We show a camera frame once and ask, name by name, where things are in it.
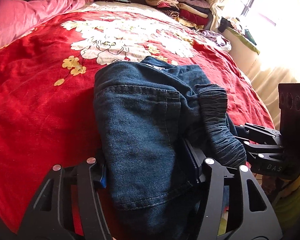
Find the blue object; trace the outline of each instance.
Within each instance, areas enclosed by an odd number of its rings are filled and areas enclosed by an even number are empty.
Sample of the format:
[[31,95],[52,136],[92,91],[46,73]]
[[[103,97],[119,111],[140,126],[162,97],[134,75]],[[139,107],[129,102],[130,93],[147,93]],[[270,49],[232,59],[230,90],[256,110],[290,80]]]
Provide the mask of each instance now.
[[230,134],[236,131],[226,114],[226,94],[209,84],[198,65],[174,66],[153,57],[115,62],[96,73],[93,104],[108,187],[136,239],[186,236],[206,194],[190,183],[176,158],[180,136],[222,165],[245,164],[245,150]]

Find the bed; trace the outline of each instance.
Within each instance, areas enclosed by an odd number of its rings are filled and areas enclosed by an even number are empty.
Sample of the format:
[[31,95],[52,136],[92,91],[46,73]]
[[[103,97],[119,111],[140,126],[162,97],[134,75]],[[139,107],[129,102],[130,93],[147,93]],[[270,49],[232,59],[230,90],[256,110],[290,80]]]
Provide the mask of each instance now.
[[[11,231],[17,232],[53,165],[77,165],[100,147],[92,106],[95,73],[112,62],[147,56],[198,64],[226,89],[234,124],[273,127],[232,58],[200,35],[145,5],[86,3],[0,48],[0,218]],[[130,239],[107,190],[100,198],[111,234]]]

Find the stack of clothes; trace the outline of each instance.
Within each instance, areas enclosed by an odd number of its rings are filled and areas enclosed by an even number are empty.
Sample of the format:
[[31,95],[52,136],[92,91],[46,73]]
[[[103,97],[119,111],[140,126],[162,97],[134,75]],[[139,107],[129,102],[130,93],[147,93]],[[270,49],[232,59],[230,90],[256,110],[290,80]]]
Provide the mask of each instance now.
[[203,29],[212,19],[208,17],[212,14],[206,0],[146,0],[146,3],[189,28]]

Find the purple cloth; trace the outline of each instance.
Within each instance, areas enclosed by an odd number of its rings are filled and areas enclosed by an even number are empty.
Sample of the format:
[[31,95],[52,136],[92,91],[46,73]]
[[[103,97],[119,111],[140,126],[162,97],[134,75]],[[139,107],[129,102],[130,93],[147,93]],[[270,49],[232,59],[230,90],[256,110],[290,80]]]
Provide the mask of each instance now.
[[201,33],[202,36],[206,37],[210,41],[213,41],[215,44],[217,44],[219,47],[226,46],[227,39],[222,36],[220,33],[215,33],[213,31],[203,30]]
[[205,0],[177,0],[179,2],[186,2],[188,4],[198,6],[201,8],[210,8],[210,4]]

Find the jeans back pocket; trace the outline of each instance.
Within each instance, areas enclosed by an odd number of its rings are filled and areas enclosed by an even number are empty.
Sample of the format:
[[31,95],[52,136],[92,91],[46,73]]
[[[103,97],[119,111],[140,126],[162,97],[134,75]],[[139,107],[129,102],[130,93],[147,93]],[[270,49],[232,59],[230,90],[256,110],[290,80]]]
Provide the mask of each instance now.
[[94,109],[119,210],[151,207],[191,186],[178,166],[178,91],[118,85],[96,94]]

